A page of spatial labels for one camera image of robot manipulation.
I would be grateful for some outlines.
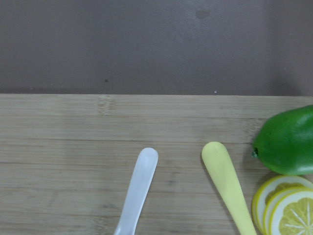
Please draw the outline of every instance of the fruit slice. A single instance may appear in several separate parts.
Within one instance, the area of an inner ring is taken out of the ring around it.
[[[313,190],[304,189],[283,197],[269,222],[269,235],[313,234]]]
[[[261,185],[252,200],[252,217],[254,223],[262,232],[262,234],[265,234],[263,215],[266,204],[271,199],[271,197],[275,193],[282,191],[286,188],[302,186],[313,188],[313,184],[303,177],[284,175],[273,177]]]
[[[270,221],[270,217],[272,214],[273,209],[275,208],[275,206],[277,205],[277,203],[285,196],[289,195],[292,192],[297,192],[297,191],[301,191],[303,189],[306,189],[306,187],[292,187],[292,188],[287,188],[284,189],[282,191],[277,192],[276,194],[274,194],[271,199],[268,201],[265,211],[264,211],[264,215],[263,215],[263,228],[265,231],[265,234],[269,234],[269,221]]]

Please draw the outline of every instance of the fruit stem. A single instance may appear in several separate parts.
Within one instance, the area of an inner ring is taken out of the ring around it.
[[[257,148],[254,149],[254,151],[252,153],[252,157],[258,158],[258,149]]]

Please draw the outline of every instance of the toy fruit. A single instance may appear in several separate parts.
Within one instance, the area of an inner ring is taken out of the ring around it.
[[[272,171],[313,173],[313,105],[269,118],[252,145],[253,156]]]

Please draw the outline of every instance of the lemon slice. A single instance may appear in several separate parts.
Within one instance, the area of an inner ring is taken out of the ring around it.
[[[283,197],[272,211],[269,235],[313,234],[313,190],[304,189]]]
[[[284,189],[282,191],[277,192],[276,194],[274,194],[271,199],[268,201],[266,207],[265,207],[265,211],[264,211],[264,215],[263,215],[263,228],[265,231],[265,234],[269,234],[269,221],[270,221],[270,217],[272,214],[273,209],[275,208],[275,206],[277,205],[277,203],[285,196],[289,195],[292,192],[297,192],[297,191],[301,191],[303,189],[306,189],[306,187],[292,187],[292,188],[287,188]]]
[[[302,186],[313,188],[313,184],[303,177],[285,175],[273,177],[260,186],[253,197],[251,209],[253,221],[262,234],[266,234],[263,223],[263,215],[266,204],[271,197],[286,188]]]

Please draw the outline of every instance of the white plastic spoon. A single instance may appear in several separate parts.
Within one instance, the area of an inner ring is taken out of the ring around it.
[[[114,235],[134,235],[158,160],[153,148],[144,148],[137,159],[121,217]]]

